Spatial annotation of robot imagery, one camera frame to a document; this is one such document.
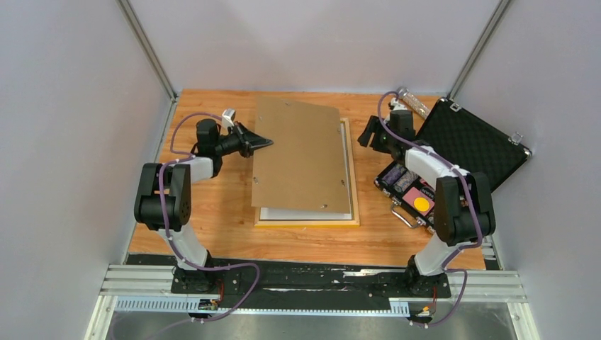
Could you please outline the brown cardboard backing board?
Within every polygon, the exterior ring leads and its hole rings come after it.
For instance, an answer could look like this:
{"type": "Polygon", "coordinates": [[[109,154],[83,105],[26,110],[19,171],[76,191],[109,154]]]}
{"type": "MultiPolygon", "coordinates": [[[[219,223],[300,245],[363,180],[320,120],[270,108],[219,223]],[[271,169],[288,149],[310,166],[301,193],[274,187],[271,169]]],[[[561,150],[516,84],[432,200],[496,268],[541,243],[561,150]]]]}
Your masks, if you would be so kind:
{"type": "Polygon", "coordinates": [[[252,206],[349,213],[339,110],[257,98],[254,131],[273,143],[253,156],[252,206]]]}

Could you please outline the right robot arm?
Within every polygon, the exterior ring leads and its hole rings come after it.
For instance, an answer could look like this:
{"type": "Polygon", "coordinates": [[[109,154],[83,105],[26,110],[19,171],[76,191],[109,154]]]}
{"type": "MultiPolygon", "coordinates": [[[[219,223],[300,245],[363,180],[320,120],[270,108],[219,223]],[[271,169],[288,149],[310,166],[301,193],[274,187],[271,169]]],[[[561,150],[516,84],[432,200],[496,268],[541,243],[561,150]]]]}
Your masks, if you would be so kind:
{"type": "Polygon", "coordinates": [[[413,227],[424,225],[433,235],[412,255],[396,283],[414,297],[447,295],[448,265],[464,249],[481,244],[495,231],[488,177],[452,164],[415,137],[412,113],[392,110],[388,118],[369,118],[358,142],[392,156],[393,162],[375,179],[375,186],[415,215],[413,227]]]}

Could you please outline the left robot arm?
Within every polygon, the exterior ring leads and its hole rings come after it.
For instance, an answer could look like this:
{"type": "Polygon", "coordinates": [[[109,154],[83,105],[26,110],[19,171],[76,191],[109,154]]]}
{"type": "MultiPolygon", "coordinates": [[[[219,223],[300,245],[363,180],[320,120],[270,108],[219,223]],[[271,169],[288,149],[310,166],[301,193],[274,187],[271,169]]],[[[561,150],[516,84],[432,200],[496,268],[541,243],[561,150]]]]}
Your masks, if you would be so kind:
{"type": "Polygon", "coordinates": [[[215,178],[223,157],[238,153],[250,158],[273,141],[252,132],[230,118],[202,119],[196,123],[196,143],[189,152],[166,163],[142,167],[133,214],[136,222],[156,232],[176,258],[174,282],[200,293],[217,283],[218,269],[209,250],[198,240],[192,226],[192,185],[215,178]]]}

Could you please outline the yellow wooden picture frame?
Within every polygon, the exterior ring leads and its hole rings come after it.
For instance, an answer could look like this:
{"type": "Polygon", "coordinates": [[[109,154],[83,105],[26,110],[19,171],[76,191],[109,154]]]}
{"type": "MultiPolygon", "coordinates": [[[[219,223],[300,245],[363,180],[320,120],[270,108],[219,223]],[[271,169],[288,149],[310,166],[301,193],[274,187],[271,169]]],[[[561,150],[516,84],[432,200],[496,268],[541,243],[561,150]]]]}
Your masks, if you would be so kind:
{"type": "Polygon", "coordinates": [[[359,201],[357,198],[357,184],[356,184],[356,172],[355,172],[355,168],[354,168],[354,156],[353,156],[353,150],[352,150],[352,141],[351,141],[351,134],[350,134],[350,126],[349,126],[349,119],[346,118],[348,120],[347,123],[347,146],[349,147],[349,153],[352,153],[352,155],[349,155],[349,165],[350,165],[350,174],[353,178],[353,182],[352,182],[352,193],[353,193],[353,208],[354,208],[354,219],[352,221],[346,221],[346,222],[342,222],[342,221],[300,221],[300,222],[292,222],[291,225],[284,225],[284,223],[282,221],[276,221],[276,222],[266,222],[265,224],[259,224],[257,225],[257,220],[258,220],[258,211],[260,208],[257,208],[256,213],[255,213],[255,219],[254,219],[254,226],[255,227],[261,227],[261,228],[318,228],[318,227],[324,227],[324,228],[348,228],[348,227],[359,227],[360,226],[360,216],[359,216],[359,201]]]}

